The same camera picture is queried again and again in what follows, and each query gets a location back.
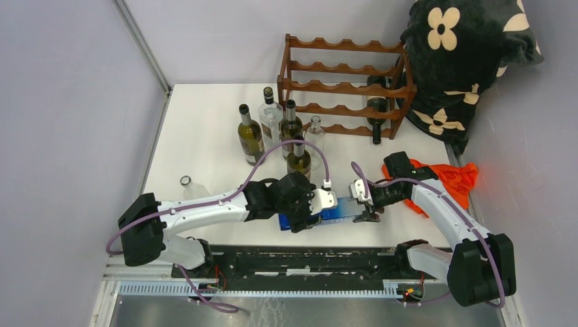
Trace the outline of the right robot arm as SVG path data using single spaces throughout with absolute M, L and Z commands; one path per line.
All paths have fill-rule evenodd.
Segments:
M 429 167 L 416 167 L 405 152 L 384 158 L 386 179 L 373 183 L 356 162 L 351 163 L 358 179 L 350 193 L 364 205 L 361 220 L 378 218 L 386 206 L 410 200 L 421 208 L 441 231 L 451 251 L 426 240 L 398 244 L 393 260 L 395 272 L 403 278 L 424 273 L 445 282 L 455 301 L 469 307 L 480 303 L 501 309 L 506 297 L 517 290 L 514 247 L 505 234 L 494 234 L 473 219 L 444 187 Z

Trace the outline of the blue square bottle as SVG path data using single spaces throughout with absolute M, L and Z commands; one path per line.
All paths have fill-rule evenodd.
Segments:
M 323 210 L 322 223 L 319 225 L 328 225 L 332 223 L 341 223 L 352 221 L 356 216 L 363 212 L 363 206 L 356 200 L 350 198 L 338 198 L 338 205 L 332 209 Z M 281 231 L 289 231 L 290 228 L 280 228 Z

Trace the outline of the green wine bottle white label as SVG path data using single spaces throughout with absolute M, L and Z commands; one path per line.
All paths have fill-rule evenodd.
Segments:
M 367 86 L 379 85 L 387 89 L 390 85 L 391 79 L 386 76 L 369 76 L 366 82 Z M 385 97 L 367 96 L 367 106 L 371 107 L 374 112 L 388 112 L 389 104 Z M 367 118 L 367 122 L 371 125 L 372 142 L 375 145 L 381 144 L 382 126 L 386 122 L 385 119 Z

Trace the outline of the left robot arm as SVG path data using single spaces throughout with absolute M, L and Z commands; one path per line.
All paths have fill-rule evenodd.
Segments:
M 220 196 L 158 201 L 153 193 L 137 197 L 118 220 L 126 266 L 155 260 L 178 264 L 197 277 L 207 277 L 214 259 L 206 240 L 181 233 L 220 223 L 239 223 L 284 216 L 297 233 L 321 222 L 321 212 L 335 207 L 333 191 L 317 188 L 303 174 L 249 181 Z

